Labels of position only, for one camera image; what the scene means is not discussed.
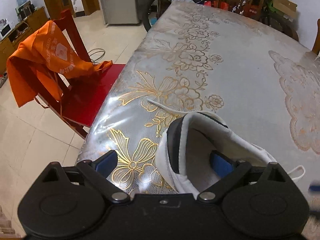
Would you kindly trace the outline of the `white black-striped sneaker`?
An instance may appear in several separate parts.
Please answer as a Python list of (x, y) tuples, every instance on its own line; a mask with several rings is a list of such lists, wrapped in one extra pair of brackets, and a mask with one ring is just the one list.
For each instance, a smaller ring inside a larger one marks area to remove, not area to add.
[(232, 160), (245, 160), (253, 166), (268, 164), (251, 159), (248, 148), (244, 142), (238, 145), (228, 130), (213, 118), (191, 113), (173, 121), (163, 132), (155, 165), (177, 193), (191, 193), (197, 197), (220, 180), (209, 163), (212, 151)]

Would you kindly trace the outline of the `orange bag on chair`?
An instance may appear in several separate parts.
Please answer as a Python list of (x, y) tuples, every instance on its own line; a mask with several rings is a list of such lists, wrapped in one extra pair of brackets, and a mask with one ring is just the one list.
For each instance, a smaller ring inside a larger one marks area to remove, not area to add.
[(91, 76), (112, 65), (112, 61), (93, 64), (80, 59), (57, 24), (49, 20), (21, 42), (7, 59), (7, 73), (16, 103), (22, 107), (33, 101), (39, 92), (22, 76), (20, 67), (30, 68), (53, 98), (60, 101), (62, 90), (56, 82), (59, 75), (67, 79)]

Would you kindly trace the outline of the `wooden sideboard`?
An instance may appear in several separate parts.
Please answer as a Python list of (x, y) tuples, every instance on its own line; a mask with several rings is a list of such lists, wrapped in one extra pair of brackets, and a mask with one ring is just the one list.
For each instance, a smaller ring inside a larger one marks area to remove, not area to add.
[(1, 65), (0, 71), (3, 75), (7, 67), (7, 59), (18, 48), (18, 45), (42, 27), (48, 21), (44, 7), (36, 9), (33, 14), (20, 22), (13, 28), (3, 40), (1, 40)]

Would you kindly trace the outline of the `white microwave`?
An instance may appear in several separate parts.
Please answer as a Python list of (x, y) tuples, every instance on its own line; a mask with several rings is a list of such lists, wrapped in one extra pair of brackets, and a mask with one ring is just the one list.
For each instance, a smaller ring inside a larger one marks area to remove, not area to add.
[(1, 31), (0, 31), (1, 38), (5, 38), (10, 32), (11, 32), (11, 26), (10, 24), (7, 23), (6, 25), (1, 27)]

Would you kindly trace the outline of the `cardboard box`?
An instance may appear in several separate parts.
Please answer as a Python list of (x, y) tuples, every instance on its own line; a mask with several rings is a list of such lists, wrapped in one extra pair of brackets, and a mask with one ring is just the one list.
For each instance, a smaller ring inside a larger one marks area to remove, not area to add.
[(297, 5), (289, 0), (271, 0), (271, 8), (291, 22), (297, 18)]

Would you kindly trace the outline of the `black bicycle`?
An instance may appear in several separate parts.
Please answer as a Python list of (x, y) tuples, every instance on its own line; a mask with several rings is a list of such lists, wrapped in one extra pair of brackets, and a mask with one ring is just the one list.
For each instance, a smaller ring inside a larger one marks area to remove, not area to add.
[[(191, 2), (209, 7), (215, 7), (216, 0), (149, 0), (143, 12), (143, 25), (146, 31), (149, 31), (156, 21), (164, 14), (174, 1)], [(258, 20), (260, 23), (268, 25), (281, 33), (298, 41), (298, 34), (293, 29), (289, 20), (280, 16), (271, 8), (271, 0), (264, 0), (261, 15)]]

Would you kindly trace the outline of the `wooden chair by wall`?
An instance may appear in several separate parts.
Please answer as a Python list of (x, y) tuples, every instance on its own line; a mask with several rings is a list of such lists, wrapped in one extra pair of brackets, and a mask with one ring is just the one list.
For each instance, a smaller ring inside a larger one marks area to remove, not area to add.
[(318, 55), (320, 52), (320, 19), (317, 20), (317, 35), (312, 48), (312, 52), (316, 55)]

